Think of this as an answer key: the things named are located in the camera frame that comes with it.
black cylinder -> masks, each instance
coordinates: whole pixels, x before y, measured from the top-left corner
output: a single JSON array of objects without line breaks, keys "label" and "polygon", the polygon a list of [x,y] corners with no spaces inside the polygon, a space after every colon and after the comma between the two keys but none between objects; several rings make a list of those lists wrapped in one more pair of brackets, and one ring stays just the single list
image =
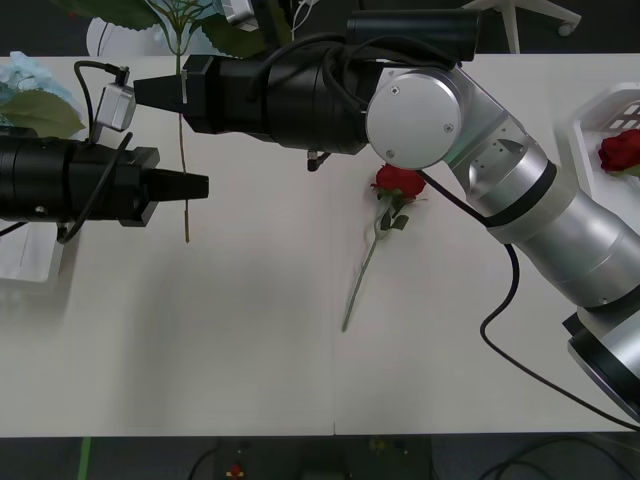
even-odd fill
[{"label": "black cylinder", "polygon": [[385,35],[402,35],[470,62],[476,53],[479,32],[477,10],[364,10],[351,15],[347,43],[358,45]]}]

cable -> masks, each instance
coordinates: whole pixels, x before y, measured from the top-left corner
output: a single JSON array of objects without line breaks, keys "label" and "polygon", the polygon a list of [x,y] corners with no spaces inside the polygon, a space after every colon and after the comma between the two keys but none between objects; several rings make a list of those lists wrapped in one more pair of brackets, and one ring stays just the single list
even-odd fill
[{"label": "cable", "polygon": [[107,165],[107,168],[105,168],[104,173],[102,174],[102,177],[98,181],[98,185],[96,185],[96,188],[91,194],[91,196],[89,197],[89,200],[87,201],[87,204],[85,205],[84,209],[82,210],[80,215],[78,215],[78,218],[73,224],[73,227],[71,227],[71,230],[66,232],[64,236],[62,236],[62,238],[58,238],[59,243],[64,245],[65,243],[68,243],[69,241],[71,241],[71,239],[75,237],[77,233],[80,231],[80,229],[84,225],[84,222],[87,221],[87,219],[91,215],[91,212],[93,212],[93,209],[95,208],[96,203],[98,203],[98,200],[104,194],[105,189],[107,187],[107,182],[109,181],[112,172],[115,170],[115,167],[118,163],[118,160],[120,159],[120,156],[124,153],[125,149],[129,145],[129,142],[131,141],[131,137],[133,137],[133,133],[129,132],[125,135],[122,142],[120,142],[120,145],[116,150],[116,153],[113,155],[113,159],[111,160],[111,162],[109,162],[109,165]]},{"label": "cable", "polygon": [[467,215],[470,215],[473,218],[475,218],[483,226],[485,226],[487,228],[489,227],[489,222],[487,222],[486,218],[484,218],[482,215],[480,215],[478,212],[476,212],[473,208],[471,208],[469,205],[467,205],[462,200],[460,200],[458,197],[456,197],[449,190],[447,190],[442,185],[440,185],[436,180],[434,180],[433,177],[431,177],[431,175],[423,172],[422,170],[416,170],[416,173],[418,174],[418,176],[422,177],[424,179],[424,181],[427,182],[431,186],[431,188],[433,188],[436,192],[438,192],[444,198],[446,198],[451,203],[453,203],[456,207],[458,207],[464,213],[466,213]]},{"label": "cable", "polygon": [[[608,452],[607,450],[605,450],[604,448],[596,445],[593,442],[590,442],[589,440],[585,440],[583,438],[578,438],[578,437],[556,437],[556,438],[550,438],[550,439],[546,439],[546,440],[542,440],[540,442],[535,443],[532,446],[526,447],[524,449],[522,449],[520,452],[518,452],[517,454],[513,455],[511,458],[509,458],[505,464],[508,464],[510,462],[513,461],[518,461],[520,458],[524,457],[525,455],[528,455],[536,450],[539,450],[542,447],[546,447],[547,445],[551,445],[554,443],[562,443],[562,442],[576,442],[576,443],[582,443],[584,445],[587,445],[595,450],[598,450],[600,453],[602,453],[603,455],[605,455],[609,460],[611,460],[611,462],[616,465],[620,471],[624,472],[629,478],[631,478],[632,480],[638,480],[638,478],[627,468],[625,467],[618,459],[616,459],[610,452]],[[504,474],[504,472],[506,471],[506,469],[508,468],[508,465],[503,465],[503,466],[499,466],[499,471],[496,475],[496,480],[500,480],[502,478],[502,475]]]},{"label": "cable", "polygon": [[5,235],[9,235],[10,233],[15,232],[17,229],[19,229],[21,227],[24,227],[26,224],[27,224],[27,222],[14,223],[10,227],[7,227],[4,230],[0,231],[0,237],[4,237]]},{"label": "cable", "polygon": [[212,448],[211,450],[207,450],[202,455],[200,455],[198,460],[196,460],[196,463],[193,464],[193,467],[191,468],[191,472],[189,472],[189,476],[187,477],[187,480],[193,480],[196,477],[196,473],[198,472],[198,467],[200,466],[200,464],[204,462],[207,459],[207,457],[214,455],[217,452],[218,452],[218,447],[215,447],[215,448]]},{"label": "cable", "polygon": [[[359,60],[390,60],[415,67],[435,67],[443,70],[451,70],[457,64],[455,58],[442,50],[421,40],[403,35],[384,35],[368,40],[358,46],[345,45],[346,39],[342,35],[311,35],[280,48],[260,65],[249,83],[247,100],[250,102],[257,100],[259,87],[265,83],[265,76],[281,58],[301,47],[322,42],[334,43],[325,52],[322,59],[322,78],[325,85],[347,111],[355,114],[361,114],[369,105],[367,100],[356,96],[346,86],[349,66],[356,58]],[[376,47],[375,52],[369,51],[359,56],[367,47],[373,46]],[[333,72],[336,66],[338,67],[337,70],[341,72],[339,79],[334,76]]]},{"label": "cable", "polygon": [[[438,182],[436,182],[433,178],[431,178],[425,172],[423,172],[421,170],[418,170],[417,173],[429,185],[431,185],[431,187],[433,187],[434,190],[436,190],[437,192],[439,192],[442,195],[444,195],[447,200],[452,202],[458,208],[463,210],[465,213],[471,215],[473,218],[478,220],[485,227],[490,226],[489,223],[487,222],[486,218],[484,218],[482,215],[480,215],[474,209],[472,209],[471,207],[469,207],[468,205],[463,203],[460,199],[458,199],[455,195],[453,195],[451,192],[449,192],[446,188],[444,188],[442,185],[440,185]],[[625,422],[624,420],[620,420],[620,419],[614,417],[613,415],[609,415],[608,413],[600,410],[597,407],[594,407],[590,403],[585,402],[584,400],[582,400],[581,398],[579,398],[579,397],[575,396],[574,394],[568,392],[567,390],[564,390],[563,388],[561,388],[561,387],[557,386],[556,384],[550,382],[549,380],[547,380],[543,376],[541,376],[541,375],[537,374],[536,372],[534,372],[533,370],[525,367],[522,363],[518,362],[516,359],[514,359],[509,354],[504,352],[502,349],[500,349],[500,347],[498,347],[496,344],[494,344],[489,339],[489,337],[487,336],[487,327],[489,326],[489,324],[498,315],[500,315],[509,306],[509,304],[513,300],[513,297],[515,297],[516,291],[518,290],[518,284],[520,282],[520,264],[518,262],[518,256],[516,255],[516,252],[515,252],[515,250],[513,249],[513,247],[511,245],[505,245],[504,247],[507,249],[507,253],[509,254],[509,259],[511,260],[511,269],[513,271],[513,278],[511,280],[511,287],[509,288],[509,293],[507,294],[507,297],[505,298],[505,300],[498,306],[498,308],[496,308],[482,322],[482,325],[480,326],[480,336],[482,337],[482,340],[484,340],[484,342],[493,351],[495,351],[498,355],[500,355],[506,361],[508,361],[509,363],[511,363],[512,365],[514,365],[515,367],[517,367],[518,369],[520,369],[521,371],[523,371],[524,373],[529,375],[530,377],[536,379],[540,383],[542,383],[542,384],[546,385],[547,387],[555,390],[556,392],[560,393],[561,395],[564,395],[565,397],[569,398],[570,400],[573,400],[577,404],[582,405],[584,408],[586,408],[587,410],[590,410],[591,412],[595,413],[596,415],[599,415],[602,418],[604,418],[606,420],[609,420],[612,423],[615,423],[616,425],[620,425],[621,427],[628,428],[629,430],[640,432],[640,426],[633,425],[633,424],[631,424],[629,422]]]},{"label": "cable", "polygon": [[[291,28],[291,40],[295,40],[295,33],[296,30],[298,30],[302,25],[304,25],[304,23],[307,21],[307,19],[309,18],[309,15],[311,15],[311,10],[313,10],[313,6],[316,4],[317,2],[314,2],[314,0],[305,0],[303,1],[299,6],[298,9],[296,10],[295,15],[293,16],[293,27]],[[299,24],[296,24],[296,21],[298,19],[298,15],[300,14],[300,12],[302,11],[302,7],[304,5],[308,5],[309,9],[307,10],[307,13],[305,14],[304,18],[302,19],[302,21]]]},{"label": "cable", "polygon": [[491,475],[493,472],[495,472],[496,470],[498,470],[500,468],[503,468],[504,471],[506,471],[509,467],[511,467],[513,465],[519,465],[521,467],[527,467],[527,468],[529,468],[531,470],[535,470],[536,472],[538,472],[540,474],[540,476],[546,478],[546,480],[555,480],[555,478],[553,476],[551,476],[551,474],[549,472],[547,472],[546,470],[544,470],[542,467],[539,467],[535,463],[525,462],[523,460],[507,460],[506,462],[499,463],[495,467],[491,467],[489,470],[484,472],[479,480],[485,480],[486,478],[489,477],[489,475]]},{"label": "cable", "polygon": [[87,87],[87,82],[84,80],[82,76],[81,68],[96,68],[98,70],[103,70],[107,73],[116,76],[116,82],[118,79],[125,74],[125,71],[116,67],[115,65],[111,65],[109,63],[101,63],[94,62],[92,60],[80,60],[73,65],[73,71],[78,78],[78,82],[80,83],[80,87],[82,87],[82,93],[84,95],[84,100],[87,103],[87,115],[89,116],[89,135],[85,140],[86,145],[91,145],[93,141],[93,129],[95,126],[95,119],[93,118],[93,103],[91,102],[91,94],[89,93],[89,87]]},{"label": "cable", "polygon": [[247,92],[247,100],[253,102],[258,98],[258,87],[262,82],[264,76],[271,70],[271,67],[280,60],[282,57],[298,50],[299,48],[305,47],[307,45],[311,45],[312,43],[320,43],[320,42],[340,42],[344,43],[345,38],[343,35],[338,35],[337,33],[317,33],[315,35],[309,35],[308,37],[301,38],[296,40],[295,42],[291,42],[288,45],[278,49],[273,52],[269,57],[262,62],[260,68],[256,71],[255,75],[251,79],[249,83],[249,89]]},{"label": "cable", "polygon": [[98,57],[101,55],[102,51],[102,40],[104,40],[104,34],[107,33],[107,28],[109,27],[109,23],[104,24],[104,28],[102,29],[102,34],[100,35],[100,41],[98,42]]}]

gray floor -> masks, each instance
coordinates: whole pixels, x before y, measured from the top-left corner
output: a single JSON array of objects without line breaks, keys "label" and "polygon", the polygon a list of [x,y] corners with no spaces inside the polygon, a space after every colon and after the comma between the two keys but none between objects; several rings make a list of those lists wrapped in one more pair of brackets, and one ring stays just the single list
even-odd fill
[{"label": "gray floor", "polygon": [[[617,442],[640,448],[632,434],[609,435]],[[203,462],[195,480],[225,478],[225,471],[240,462],[247,479],[298,480],[302,464],[316,469],[333,467],[350,472],[353,480],[427,480],[430,446],[440,480],[477,480],[488,468],[542,435],[455,435],[386,439],[380,453],[369,448],[369,438],[106,438],[95,439],[89,480],[186,480],[202,452],[218,446],[215,458]],[[599,445],[640,477],[640,450],[635,453],[592,437]],[[75,478],[80,441],[0,440],[0,478],[10,480],[66,480]],[[533,453],[528,461],[544,468],[554,479],[628,479],[600,452],[579,443],[558,444]],[[503,480],[539,480],[534,471],[514,467]]]}]

flower stem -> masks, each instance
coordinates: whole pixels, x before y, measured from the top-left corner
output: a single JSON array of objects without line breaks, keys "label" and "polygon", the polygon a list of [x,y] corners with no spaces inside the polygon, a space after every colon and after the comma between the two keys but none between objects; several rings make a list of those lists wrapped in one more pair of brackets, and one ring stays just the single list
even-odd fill
[{"label": "flower stem", "polygon": [[342,322],[342,332],[346,332],[347,328],[349,328],[349,321],[351,320],[351,312],[353,311],[353,306],[356,303],[356,297],[358,296],[358,291],[360,290],[360,286],[362,285],[362,279],[364,278],[364,274],[369,267],[369,263],[371,262],[371,257],[373,257],[373,252],[376,250],[378,246],[378,242],[380,241],[380,234],[376,229],[376,236],[371,244],[371,248],[369,249],[369,254],[367,255],[367,259],[362,264],[362,268],[360,269],[360,275],[358,276],[358,280],[356,281],[356,286],[353,289],[353,293],[351,294],[351,300],[349,300],[349,306],[347,307],[347,313],[344,316],[344,321]]},{"label": "flower stem", "polygon": [[[176,75],[180,75],[181,74],[181,70],[182,70],[182,65],[181,65],[181,58],[182,58],[182,52],[181,51],[182,48],[182,38],[181,35],[178,36],[178,53],[176,55]],[[185,159],[185,154],[184,154],[184,133],[182,131],[182,114],[178,114],[178,137],[180,139],[180,159],[182,160],[182,172],[186,175],[187,174],[187,161]],[[185,200],[185,205],[184,205],[184,240],[185,242],[189,243],[191,241],[191,236],[189,233],[189,200]]]}]

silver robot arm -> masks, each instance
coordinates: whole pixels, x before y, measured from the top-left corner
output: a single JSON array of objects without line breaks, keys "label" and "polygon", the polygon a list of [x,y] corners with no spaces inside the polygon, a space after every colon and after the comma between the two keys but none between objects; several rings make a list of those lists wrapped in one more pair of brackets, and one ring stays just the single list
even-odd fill
[{"label": "silver robot arm", "polygon": [[570,353],[640,421],[640,236],[460,69],[387,69],[367,134],[393,165],[451,168],[489,233],[517,246],[578,307],[565,322]]}]

